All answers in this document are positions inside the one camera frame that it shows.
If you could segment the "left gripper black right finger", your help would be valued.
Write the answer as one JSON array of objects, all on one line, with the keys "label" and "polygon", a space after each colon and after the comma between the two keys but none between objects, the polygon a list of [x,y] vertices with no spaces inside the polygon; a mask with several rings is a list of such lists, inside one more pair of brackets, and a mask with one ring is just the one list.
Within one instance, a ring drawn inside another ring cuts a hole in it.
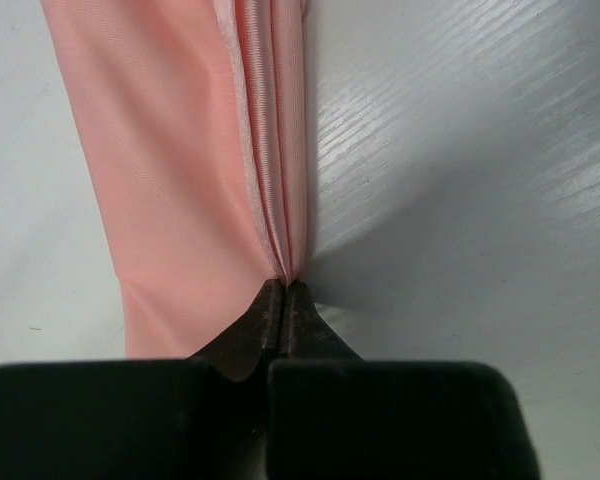
[{"label": "left gripper black right finger", "polygon": [[272,479],[537,479],[517,395],[463,361],[365,361],[301,282],[286,291],[268,373]]}]

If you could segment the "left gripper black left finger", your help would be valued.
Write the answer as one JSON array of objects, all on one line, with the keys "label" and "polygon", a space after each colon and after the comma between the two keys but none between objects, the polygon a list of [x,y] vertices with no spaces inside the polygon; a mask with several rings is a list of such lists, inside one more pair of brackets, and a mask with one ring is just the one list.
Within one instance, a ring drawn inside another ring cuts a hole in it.
[{"label": "left gripper black left finger", "polygon": [[0,479],[215,479],[265,430],[284,287],[183,359],[0,365]]}]

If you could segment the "pink satin napkin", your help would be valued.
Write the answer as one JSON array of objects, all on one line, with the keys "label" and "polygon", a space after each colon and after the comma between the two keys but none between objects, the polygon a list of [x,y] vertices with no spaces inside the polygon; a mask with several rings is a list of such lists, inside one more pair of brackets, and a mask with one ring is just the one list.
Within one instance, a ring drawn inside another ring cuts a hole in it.
[{"label": "pink satin napkin", "polygon": [[42,5],[119,280],[126,352],[186,357],[308,244],[301,1]]}]

